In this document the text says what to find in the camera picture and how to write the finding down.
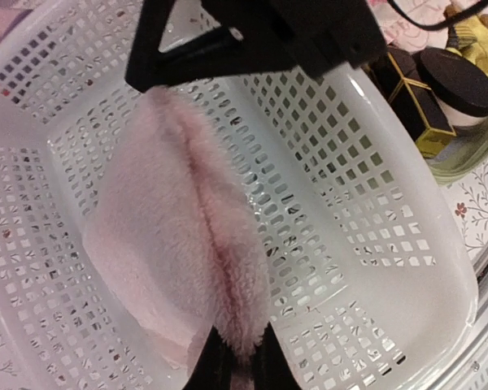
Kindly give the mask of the yellow garment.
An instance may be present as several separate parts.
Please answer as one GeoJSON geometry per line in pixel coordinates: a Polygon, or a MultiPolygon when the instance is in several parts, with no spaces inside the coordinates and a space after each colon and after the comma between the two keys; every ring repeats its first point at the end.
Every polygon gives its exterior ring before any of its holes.
{"type": "Polygon", "coordinates": [[[488,77],[488,28],[477,16],[448,29],[447,50],[467,59],[488,77]]]}

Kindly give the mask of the green hard-shell suitcase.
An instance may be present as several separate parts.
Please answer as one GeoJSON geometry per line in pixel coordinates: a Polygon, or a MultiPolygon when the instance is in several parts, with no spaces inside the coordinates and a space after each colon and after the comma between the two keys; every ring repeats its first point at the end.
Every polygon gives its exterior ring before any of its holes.
{"type": "Polygon", "coordinates": [[[439,185],[455,183],[488,158],[488,117],[473,129],[474,135],[460,136],[436,158],[426,159],[439,185]]]}

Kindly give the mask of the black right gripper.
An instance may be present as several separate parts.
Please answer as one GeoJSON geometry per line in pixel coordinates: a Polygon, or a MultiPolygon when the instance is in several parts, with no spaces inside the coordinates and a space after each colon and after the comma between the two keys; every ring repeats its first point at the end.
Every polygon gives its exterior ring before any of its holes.
{"type": "Polygon", "coordinates": [[[154,86],[301,67],[318,78],[341,65],[360,67],[386,50],[365,1],[202,1],[220,26],[161,51],[174,1],[144,1],[125,81],[154,86]]]}

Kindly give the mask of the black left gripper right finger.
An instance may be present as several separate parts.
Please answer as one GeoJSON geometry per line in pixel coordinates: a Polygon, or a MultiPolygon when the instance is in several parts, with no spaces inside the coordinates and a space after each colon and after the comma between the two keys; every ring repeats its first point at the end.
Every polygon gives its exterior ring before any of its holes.
{"type": "Polygon", "coordinates": [[[301,390],[269,323],[252,357],[254,390],[301,390]]]}

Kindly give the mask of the floral white table mat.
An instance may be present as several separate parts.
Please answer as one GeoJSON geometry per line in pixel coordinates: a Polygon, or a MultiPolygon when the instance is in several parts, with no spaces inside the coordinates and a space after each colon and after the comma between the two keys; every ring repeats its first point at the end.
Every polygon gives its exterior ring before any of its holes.
{"type": "Polygon", "coordinates": [[[488,245],[488,158],[460,180],[442,188],[472,261],[488,245]]]}

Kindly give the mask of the pink cloth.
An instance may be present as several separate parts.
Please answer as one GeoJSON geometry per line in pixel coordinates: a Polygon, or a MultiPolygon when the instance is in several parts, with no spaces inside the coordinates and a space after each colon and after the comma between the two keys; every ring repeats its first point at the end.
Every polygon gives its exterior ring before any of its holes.
{"type": "Polygon", "coordinates": [[[257,222],[216,131],[181,95],[137,102],[87,218],[83,246],[107,287],[169,361],[216,329],[247,362],[269,315],[257,222]]]}

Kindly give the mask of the small dark tube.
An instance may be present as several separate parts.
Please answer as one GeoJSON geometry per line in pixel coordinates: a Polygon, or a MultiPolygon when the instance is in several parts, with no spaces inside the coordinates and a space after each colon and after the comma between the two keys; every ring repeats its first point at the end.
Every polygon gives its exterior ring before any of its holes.
{"type": "Polygon", "coordinates": [[[368,74],[424,158],[435,158],[456,137],[410,53],[390,47],[368,65],[368,74]]]}

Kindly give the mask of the black lidded round jar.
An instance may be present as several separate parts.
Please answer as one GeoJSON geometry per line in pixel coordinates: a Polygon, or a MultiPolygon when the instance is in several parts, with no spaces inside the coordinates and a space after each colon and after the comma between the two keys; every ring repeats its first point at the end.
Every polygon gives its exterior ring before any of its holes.
{"type": "Polygon", "coordinates": [[[414,59],[450,125],[464,136],[476,133],[488,118],[488,76],[466,58],[445,49],[427,47],[414,59]]]}

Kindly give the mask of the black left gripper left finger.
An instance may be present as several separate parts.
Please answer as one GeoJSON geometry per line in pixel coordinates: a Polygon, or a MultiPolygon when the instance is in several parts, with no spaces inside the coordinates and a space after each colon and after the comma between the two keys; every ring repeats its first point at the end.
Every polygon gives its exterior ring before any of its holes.
{"type": "Polygon", "coordinates": [[[230,345],[211,327],[184,390],[230,390],[237,359],[230,345]]]}

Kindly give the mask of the white perforated plastic basket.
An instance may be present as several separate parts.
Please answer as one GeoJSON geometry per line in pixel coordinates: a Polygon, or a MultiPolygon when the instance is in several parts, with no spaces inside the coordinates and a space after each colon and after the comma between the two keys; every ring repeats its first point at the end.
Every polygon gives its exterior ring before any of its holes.
{"type": "MultiPolygon", "coordinates": [[[[49,1],[0,42],[0,328],[33,389],[178,389],[81,234],[138,100],[139,1],[49,1]]],[[[376,86],[348,65],[181,86],[259,224],[272,325],[306,389],[424,389],[455,360],[477,281],[376,86]]]]}

